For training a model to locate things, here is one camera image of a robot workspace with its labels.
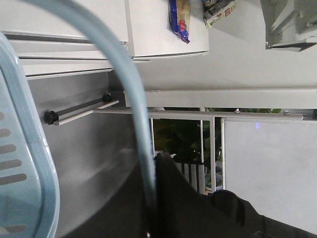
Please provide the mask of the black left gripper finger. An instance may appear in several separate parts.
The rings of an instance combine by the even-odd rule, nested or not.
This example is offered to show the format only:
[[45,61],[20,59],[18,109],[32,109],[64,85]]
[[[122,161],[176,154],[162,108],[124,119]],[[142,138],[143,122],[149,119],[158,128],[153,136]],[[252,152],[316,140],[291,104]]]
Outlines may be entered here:
[[314,238],[315,234],[259,214],[228,190],[197,193],[168,153],[155,157],[158,238]]

